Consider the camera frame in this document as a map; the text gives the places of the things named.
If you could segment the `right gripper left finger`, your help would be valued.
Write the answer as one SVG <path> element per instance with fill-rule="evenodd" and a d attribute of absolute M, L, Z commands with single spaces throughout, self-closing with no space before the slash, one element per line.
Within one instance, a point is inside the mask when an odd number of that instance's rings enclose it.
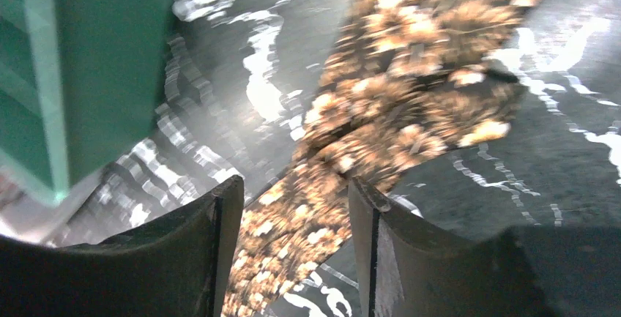
<path fill-rule="evenodd" d="M 244 182 L 95 245 L 1 238 L 3 316 L 219 316 L 237 244 Z"/>

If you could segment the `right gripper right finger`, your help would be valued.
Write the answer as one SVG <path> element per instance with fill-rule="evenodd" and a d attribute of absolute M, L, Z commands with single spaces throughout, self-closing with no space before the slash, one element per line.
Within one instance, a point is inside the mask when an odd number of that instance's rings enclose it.
<path fill-rule="evenodd" d="M 618 316 L 620 229 L 511 226 L 473 242 L 348 186 L 364 316 Z"/>

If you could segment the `black brown floral tie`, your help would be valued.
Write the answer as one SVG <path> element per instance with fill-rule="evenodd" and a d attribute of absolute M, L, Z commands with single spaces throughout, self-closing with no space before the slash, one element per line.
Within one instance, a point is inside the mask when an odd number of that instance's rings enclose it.
<path fill-rule="evenodd" d="M 222 316 L 253 316 L 350 239 L 347 185 L 502 138 L 524 87 L 490 56 L 542 0 L 352 0 L 283 178 L 242 215 Z"/>

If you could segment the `green compartment tray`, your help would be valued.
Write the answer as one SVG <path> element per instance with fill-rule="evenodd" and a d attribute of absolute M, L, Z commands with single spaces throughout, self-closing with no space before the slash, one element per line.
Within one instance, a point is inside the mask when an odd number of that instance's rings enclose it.
<path fill-rule="evenodd" d="M 61 204 L 155 126 L 173 0 L 1 0 L 1 173 Z"/>

